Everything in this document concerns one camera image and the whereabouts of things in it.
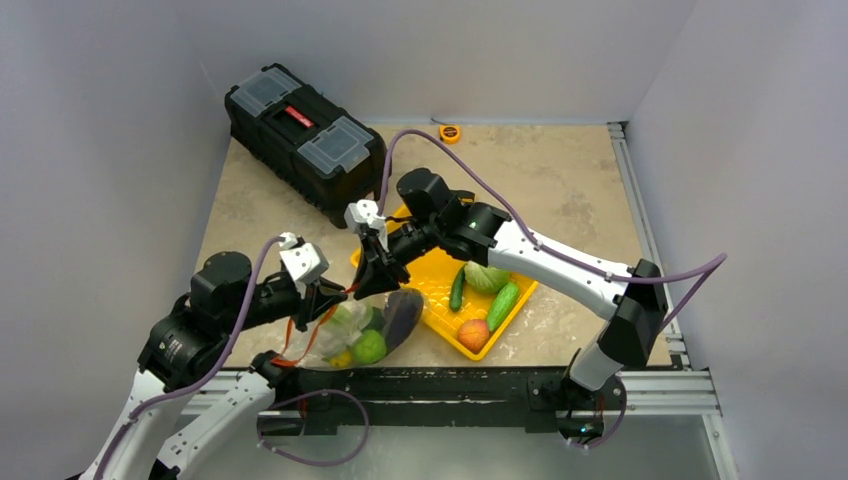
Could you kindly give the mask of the white cauliflower toy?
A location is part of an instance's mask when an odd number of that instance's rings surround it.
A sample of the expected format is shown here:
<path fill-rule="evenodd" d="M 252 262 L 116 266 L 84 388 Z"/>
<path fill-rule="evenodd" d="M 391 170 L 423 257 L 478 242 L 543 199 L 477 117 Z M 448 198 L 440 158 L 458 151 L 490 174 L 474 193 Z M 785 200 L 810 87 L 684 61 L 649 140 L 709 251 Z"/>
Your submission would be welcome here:
<path fill-rule="evenodd" d="M 360 301 L 340 303 L 317 329 L 315 348 L 322 358 L 341 353 L 357 340 L 372 320 L 373 307 Z"/>

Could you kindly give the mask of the purple eggplant toy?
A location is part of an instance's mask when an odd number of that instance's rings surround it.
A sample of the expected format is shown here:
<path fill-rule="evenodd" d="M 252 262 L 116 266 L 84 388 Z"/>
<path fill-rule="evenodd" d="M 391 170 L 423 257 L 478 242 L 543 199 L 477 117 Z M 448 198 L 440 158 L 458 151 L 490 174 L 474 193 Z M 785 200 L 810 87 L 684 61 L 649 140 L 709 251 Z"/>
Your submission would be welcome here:
<path fill-rule="evenodd" d="M 404 288 L 388 295 L 383 308 L 385 325 L 382 335 L 389 351 L 407 340 L 418 325 L 423 310 L 424 295 L 419 290 Z"/>

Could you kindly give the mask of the clear zip top bag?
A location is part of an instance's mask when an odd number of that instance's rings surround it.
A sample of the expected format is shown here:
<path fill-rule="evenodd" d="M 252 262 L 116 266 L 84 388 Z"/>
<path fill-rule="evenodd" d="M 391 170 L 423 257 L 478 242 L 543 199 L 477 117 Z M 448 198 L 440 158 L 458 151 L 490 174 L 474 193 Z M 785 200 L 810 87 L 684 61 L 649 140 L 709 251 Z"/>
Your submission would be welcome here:
<path fill-rule="evenodd" d="M 289 326 L 271 364 L 319 371 L 376 365 L 407 342 L 425 310 L 425 295 L 413 288 L 344 301 L 303 333 Z"/>

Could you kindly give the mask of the yellow corn toy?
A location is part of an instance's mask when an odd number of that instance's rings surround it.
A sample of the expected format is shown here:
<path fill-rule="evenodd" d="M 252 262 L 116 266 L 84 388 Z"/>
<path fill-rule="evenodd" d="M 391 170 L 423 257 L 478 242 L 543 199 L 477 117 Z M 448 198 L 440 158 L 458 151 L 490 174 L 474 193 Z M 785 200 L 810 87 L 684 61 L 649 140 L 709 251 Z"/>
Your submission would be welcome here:
<path fill-rule="evenodd" d="M 343 351 L 328 360 L 331 367 L 335 369 L 346 369 L 353 365 L 353 356 L 350 351 Z"/>

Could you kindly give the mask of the green wrinkled guava toy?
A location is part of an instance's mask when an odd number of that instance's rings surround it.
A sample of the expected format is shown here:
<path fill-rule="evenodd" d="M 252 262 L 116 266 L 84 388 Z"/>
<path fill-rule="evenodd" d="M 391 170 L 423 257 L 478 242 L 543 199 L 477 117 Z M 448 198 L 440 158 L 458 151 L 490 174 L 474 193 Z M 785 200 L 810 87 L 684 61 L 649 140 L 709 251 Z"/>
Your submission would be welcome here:
<path fill-rule="evenodd" d="M 382 360 L 388 353 L 388 347 L 382 334 L 366 329 L 351 346 L 353 360 L 357 364 L 370 365 Z"/>

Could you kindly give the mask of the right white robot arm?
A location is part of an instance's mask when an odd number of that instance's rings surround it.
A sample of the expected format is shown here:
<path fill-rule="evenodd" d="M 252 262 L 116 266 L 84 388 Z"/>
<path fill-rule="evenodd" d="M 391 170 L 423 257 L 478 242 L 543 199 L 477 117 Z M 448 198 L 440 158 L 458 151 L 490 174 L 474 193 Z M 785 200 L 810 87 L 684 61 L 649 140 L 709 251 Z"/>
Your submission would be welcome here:
<path fill-rule="evenodd" d="M 561 381 L 569 404 L 588 405 L 623 368 L 646 365 L 668 311 L 654 263 L 642 259 L 628 266 L 562 245 L 530 230 L 517 215 L 450 189 L 427 168 L 404 174 L 397 191 L 411 217 L 393 232 L 375 201 L 346 208 L 346 224 L 361 242 L 355 298 L 398 289 L 411 278 L 408 264 L 439 248 L 456 260 L 535 280 L 605 321 Z"/>

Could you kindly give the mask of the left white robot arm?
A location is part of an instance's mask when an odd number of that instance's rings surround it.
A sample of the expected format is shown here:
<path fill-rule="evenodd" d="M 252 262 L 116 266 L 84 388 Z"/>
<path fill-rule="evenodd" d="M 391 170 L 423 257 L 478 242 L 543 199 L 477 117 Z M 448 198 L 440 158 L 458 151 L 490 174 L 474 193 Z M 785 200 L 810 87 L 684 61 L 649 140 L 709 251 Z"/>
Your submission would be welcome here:
<path fill-rule="evenodd" d="M 306 244 L 283 253 L 278 272 L 257 279 L 240 252 L 209 257 L 189 291 L 151 329 L 109 438 L 83 479 L 187 479 L 232 431 L 297 399 L 295 368 L 258 354 L 223 397 L 182 429 L 184 408 L 221 370 L 240 333 L 291 317 L 298 329 L 347 300 L 323 278 L 324 258 Z"/>

